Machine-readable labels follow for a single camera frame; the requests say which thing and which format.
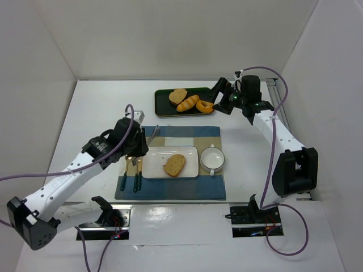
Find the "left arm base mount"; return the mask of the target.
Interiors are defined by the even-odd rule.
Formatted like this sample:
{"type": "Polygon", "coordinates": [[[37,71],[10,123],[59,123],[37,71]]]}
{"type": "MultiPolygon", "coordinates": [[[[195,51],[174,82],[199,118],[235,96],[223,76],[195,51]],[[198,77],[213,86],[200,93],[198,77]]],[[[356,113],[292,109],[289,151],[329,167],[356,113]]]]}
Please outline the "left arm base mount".
{"type": "Polygon", "coordinates": [[[113,235],[117,235],[115,240],[128,240],[131,209],[130,205],[113,205],[114,215],[106,224],[90,222],[78,227],[86,241],[106,241],[113,235]]]}

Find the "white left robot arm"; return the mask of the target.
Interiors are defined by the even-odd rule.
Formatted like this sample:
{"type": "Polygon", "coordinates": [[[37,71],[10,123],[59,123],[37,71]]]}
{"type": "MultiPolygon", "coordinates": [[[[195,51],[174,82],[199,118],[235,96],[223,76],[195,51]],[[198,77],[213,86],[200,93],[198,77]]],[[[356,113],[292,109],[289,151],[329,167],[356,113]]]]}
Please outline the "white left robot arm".
{"type": "Polygon", "coordinates": [[[48,245],[57,233],[94,222],[100,226],[119,227],[123,218],[101,196],[64,206],[86,182],[102,173],[120,158],[147,154],[143,113],[126,116],[113,129],[90,139],[76,158],[50,182],[24,199],[13,197],[7,203],[10,225],[32,250],[48,245]]]}

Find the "orange glazed donut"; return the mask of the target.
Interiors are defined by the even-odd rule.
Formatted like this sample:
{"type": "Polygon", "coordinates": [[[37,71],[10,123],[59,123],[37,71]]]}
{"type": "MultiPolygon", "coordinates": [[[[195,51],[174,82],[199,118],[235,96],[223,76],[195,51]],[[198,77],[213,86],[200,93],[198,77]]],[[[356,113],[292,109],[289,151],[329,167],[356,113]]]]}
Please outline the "orange glazed donut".
{"type": "Polygon", "coordinates": [[[203,101],[203,100],[199,100],[196,103],[196,108],[201,112],[201,113],[212,113],[214,111],[213,109],[213,103],[210,103],[208,101],[203,101]]]}

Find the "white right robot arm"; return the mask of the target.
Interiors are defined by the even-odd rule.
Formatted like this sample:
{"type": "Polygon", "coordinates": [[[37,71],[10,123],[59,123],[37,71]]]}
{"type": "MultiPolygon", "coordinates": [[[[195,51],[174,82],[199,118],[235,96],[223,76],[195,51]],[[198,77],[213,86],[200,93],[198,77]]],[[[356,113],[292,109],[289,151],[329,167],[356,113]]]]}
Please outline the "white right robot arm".
{"type": "Polygon", "coordinates": [[[215,102],[218,94],[223,97],[213,109],[224,114],[231,114],[235,108],[241,109],[245,118],[271,145],[263,191],[250,197],[246,211],[231,212],[231,221],[266,223],[284,199],[316,188],[318,152],[299,142],[274,113],[271,103],[262,99],[258,76],[242,76],[235,83],[219,78],[208,94],[208,101],[215,102]]]}

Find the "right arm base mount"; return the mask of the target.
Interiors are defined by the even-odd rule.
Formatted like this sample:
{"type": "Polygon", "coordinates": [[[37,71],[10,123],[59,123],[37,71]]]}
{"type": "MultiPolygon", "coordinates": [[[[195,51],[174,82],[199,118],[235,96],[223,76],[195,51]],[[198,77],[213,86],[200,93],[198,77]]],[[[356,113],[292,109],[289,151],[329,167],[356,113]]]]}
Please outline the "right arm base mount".
{"type": "Polygon", "coordinates": [[[278,208],[252,213],[248,206],[230,206],[230,212],[225,215],[231,223],[233,238],[263,237],[270,231],[270,236],[283,236],[278,208]]]}

